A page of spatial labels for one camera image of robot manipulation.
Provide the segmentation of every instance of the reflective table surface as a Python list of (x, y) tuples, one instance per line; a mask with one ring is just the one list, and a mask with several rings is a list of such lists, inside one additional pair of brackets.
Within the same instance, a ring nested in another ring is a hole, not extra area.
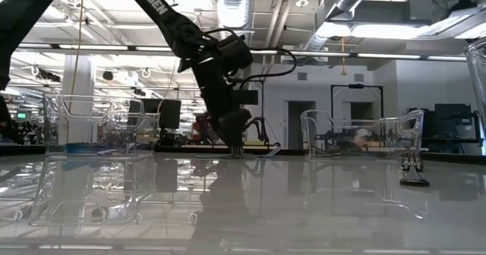
[[(425, 162), (431, 186), (404, 187), (399, 160), (151, 161), (133, 220), (32, 226), (43, 157), (0, 157), (0, 254), (486, 254), (486, 166)], [(79, 188), (60, 182), (53, 191)]]

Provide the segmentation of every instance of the ceiling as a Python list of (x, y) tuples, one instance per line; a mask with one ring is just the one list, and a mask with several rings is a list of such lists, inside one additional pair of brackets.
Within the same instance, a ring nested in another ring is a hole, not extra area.
[[(176, 5), (174, 9), (187, 16), (202, 30), (212, 30), (219, 26), (216, 11), (216, 0), (166, 0)], [(305, 43), (315, 29), (315, 13), (322, 0), (308, 0), (308, 5), (298, 7), (292, 5), (289, 16), (285, 22), (285, 29), (278, 40), (279, 46), (295, 46)], [(389, 2), (407, 2), (408, 0), (368, 0), (381, 1), (383, 6)], [(252, 33), (251, 46), (264, 45), (267, 31), (272, 18), (272, 7), (275, 0), (253, 0), (251, 13)], [(25, 43), (48, 44), (78, 44), (79, 36), (82, 44), (97, 45), (136, 45), (136, 46), (166, 46), (166, 42), (159, 29), (152, 20), (141, 10), (134, 0), (86, 0), (84, 20), (79, 30), (79, 0), (74, 2), (66, 0), (55, 1), (47, 9), (38, 24), (25, 38)], [(446, 39), (429, 41), (407, 41), (401, 39), (365, 39), (345, 37), (343, 40), (329, 39), (325, 47), (330, 51), (354, 51), (377, 53), (407, 53), (427, 52), (437, 55), (458, 55), (465, 46), (464, 40)], [(138, 73), (138, 83), (146, 87), (162, 87), (151, 89), (161, 96), (168, 98), (192, 99), (198, 98), (195, 92), (197, 85), (190, 71), (181, 74), (175, 73), (178, 59), (174, 56), (130, 56), (130, 55), (94, 55), (98, 66), (97, 83), (102, 85), (120, 85), (119, 81), (103, 79), (103, 72), (123, 71), (132, 75)], [(65, 57), (59, 53), (15, 52), (12, 56), (11, 78), (12, 84), (39, 84), (53, 83), (50, 80), (35, 76), (36, 68), (45, 69), (62, 77)], [(351, 59), (346, 60), (347, 65), (372, 66), (373, 60)], [(328, 65), (339, 65), (341, 58), (330, 58)], [(193, 91), (168, 91), (166, 87), (192, 87)], [(40, 93), (59, 92), (59, 88), (32, 88)], [(133, 96), (131, 90), (97, 90), (98, 94), (113, 96)]]

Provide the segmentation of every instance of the white pillar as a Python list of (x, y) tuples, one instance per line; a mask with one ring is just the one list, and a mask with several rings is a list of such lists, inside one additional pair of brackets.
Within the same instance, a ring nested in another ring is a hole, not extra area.
[[(66, 55), (62, 93), (92, 96), (94, 94), (96, 80), (96, 66), (92, 58), (90, 56), (79, 56), (77, 70), (75, 70), (75, 67), (76, 56)], [(89, 115), (93, 107), (90, 103), (72, 102), (69, 105), (69, 109), (71, 114)], [(96, 141), (94, 140), (97, 132), (96, 123), (92, 121), (68, 121), (67, 119), (61, 119), (59, 123), (61, 124), (58, 130), (60, 144), (78, 142), (92, 143)], [(62, 163), (58, 162), (56, 166), (54, 203), (51, 204), (51, 209), (49, 209), (50, 213), (52, 213), (60, 202), (82, 200), (84, 195), (88, 195), (91, 192), (91, 189), (87, 189), (88, 182), (93, 180), (93, 173), (90, 167), (85, 165), (65, 172), (62, 170)], [(91, 212), (84, 212), (84, 207), (81, 203), (66, 203), (58, 209), (54, 220), (59, 223), (72, 223), (83, 218), (84, 215), (90, 214)], [(49, 229), (50, 235), (59, 236), (60, 233), (66, 236), (75, 236), (80, 233), (80, 227), (65, 226), (62, 230), (61, 227), (52, 227)]]

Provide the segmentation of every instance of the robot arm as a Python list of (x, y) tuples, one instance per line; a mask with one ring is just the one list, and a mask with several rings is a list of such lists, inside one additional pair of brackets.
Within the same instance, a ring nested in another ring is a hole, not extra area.
[[(0, 3), (0, 90), (10, 80), (11, 54), (29, 33), (53, 0), (4, 0)], [(244, 38), (232, 33), (219, 41), (205, 33), (186, 16), (172, 9), (165, 0), (135, 0), (160, 28), (174, 54), (181, 59), (178, 72), (192, 68), (201, 95), (219, 137), (241, 155), (241, 133), (251, 118), (232, 98), (226, 78), (253, 62)]]

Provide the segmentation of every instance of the white wall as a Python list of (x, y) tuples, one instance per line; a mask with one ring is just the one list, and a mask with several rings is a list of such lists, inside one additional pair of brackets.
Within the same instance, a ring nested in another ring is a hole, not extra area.
[(477, 109), (465, 62), (397, 61), (399, 114), (407, 108), (434, 110), (435, 103), (466, 103)]
[[(289, 69), (289, 65), (275, 65), (270, 73), (278, 73)], [(253, 74), (259, 74), (260, 65), (254, 65)], [(307, 81), (297, 80), (298, 72), (308, 73)], [(316, 108), (322, 109), (330, 114), (330, 86), (331, 84), (350, 84), (354, 82), (354, 74), (363, 74), (364, 83), (373, 84), (373, 74), (365, 66), (346, 66), (347, 75), (341, 75), (342, 67), (336, 66), (329, 69), (327, 66), (305, 66), (298, 68), (293, 73), (283, 77), (269, 77), (265, 83), (265, 109), (264, 117), (267, 118), (271, 128), (275, 132), (276, 138), (268, 128), (267, 133), (270, 143), (275, 143), (276, 139), (283, 143), (287, 131), (287, 104), (288, 101), (312, 101), (316, 102)], [(380, 105), (379, 98), (370, 90), (350, 90), (343, 89), (334, 102), (334, 117), (342, 118), (345, 114), (343, 106), (347, 102), (373, 102)], [(250, 105), (246, 107), (253, 116), (261, 115), (261, 105)], [(256, 140), (256, 131), (248, 131), (248, 139)]]
[(375, 85), (383, 86), (383, 105), (386, 118), (398, 115), (398, 88), (396, 82), (396, 61), (391, 61), (373, 72)]

